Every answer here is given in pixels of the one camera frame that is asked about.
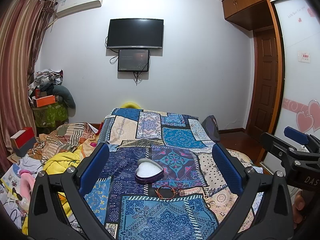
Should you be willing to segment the person's right hand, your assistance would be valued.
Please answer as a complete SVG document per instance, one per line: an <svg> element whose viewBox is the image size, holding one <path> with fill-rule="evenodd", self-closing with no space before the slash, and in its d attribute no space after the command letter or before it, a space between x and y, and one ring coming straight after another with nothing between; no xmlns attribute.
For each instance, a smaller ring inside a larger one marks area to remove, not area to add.
<svg viewBox="0 0 320 240"><path fill-rule="evenodd" d="M300 224L303 219L304 215L302 211L306 204L312 200L314 193L311 191L300 190L296 193L293 205L292 205L292 212L293 212L293 228L295 229L298 224Z"/></svg>

